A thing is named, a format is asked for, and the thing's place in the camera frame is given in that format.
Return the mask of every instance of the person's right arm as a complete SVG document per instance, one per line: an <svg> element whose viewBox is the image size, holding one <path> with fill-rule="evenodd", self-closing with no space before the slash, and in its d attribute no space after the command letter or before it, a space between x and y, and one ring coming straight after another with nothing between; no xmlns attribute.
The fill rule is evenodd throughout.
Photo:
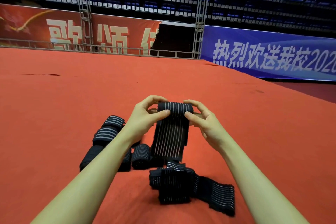
<svg viewBox="0 0 336 224"><path fill-rule="evenodd" d="M200 128L208 143L222 155L257 224L308 223L226 132L214 113L198 101L184 103L200 110L200 114L186 112L185 117Z"/></svg>

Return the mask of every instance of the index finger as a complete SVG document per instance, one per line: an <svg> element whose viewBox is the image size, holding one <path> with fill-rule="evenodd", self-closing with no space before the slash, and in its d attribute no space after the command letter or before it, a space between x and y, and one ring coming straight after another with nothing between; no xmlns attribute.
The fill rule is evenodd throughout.
<svg viewBox="0 0 336 224"><path fill-rule="evenodd" d="M205 118L208 117L208 115L211 113L210 110L199 101L187 99L187 100L183 100L183 102L187 104L192 104L193 106L197 107L201 111L201 113L204 115Z"/></svg>
<svg viewBox="0 0 336 224"><path fill-rule="evenodd" d="M168 100L162 96L150 95L146 97L144 100L141 101L142 107L147 109L150 107L154 102L168 102Z"/></svg>

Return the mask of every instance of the blue banner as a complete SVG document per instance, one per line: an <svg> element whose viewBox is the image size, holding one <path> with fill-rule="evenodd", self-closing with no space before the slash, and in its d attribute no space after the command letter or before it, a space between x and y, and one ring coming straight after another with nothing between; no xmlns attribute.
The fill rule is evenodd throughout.
<svg viewBox="0 0 336 224"><path fill-rule="evenodd" d="M205 26L201 59L259 78L336 81L336 39Z"/></svg>

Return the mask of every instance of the person's left arm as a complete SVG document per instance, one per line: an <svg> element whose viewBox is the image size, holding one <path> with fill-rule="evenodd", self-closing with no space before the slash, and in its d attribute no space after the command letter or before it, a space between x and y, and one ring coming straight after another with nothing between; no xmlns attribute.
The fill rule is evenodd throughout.
<svg viewBox="0 0 336 224"><path fill-rule="evenodd" d="M98 154L31 222L32 224L92 223L120 164L131 145L158 120L170 114L148 108L160 96L149 96L136 104L127 124L105 149Z"/></svg>

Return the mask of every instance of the stage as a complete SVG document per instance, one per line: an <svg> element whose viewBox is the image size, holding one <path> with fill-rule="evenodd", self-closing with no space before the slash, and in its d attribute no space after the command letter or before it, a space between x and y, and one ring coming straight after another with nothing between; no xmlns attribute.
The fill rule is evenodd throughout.
<svg viewBox="0 0 336 224"><path fill-rule="evenodd" d="M203 60L0 50L0 223L29 223L78 174L107 116L127 120L151 94L203 102L311 224L335 222L336 104ZM183 163L235 186L234 218L197 199L160 205L149 171L132 170L116 175L94 223L254 223L197 128Z"/></svg>

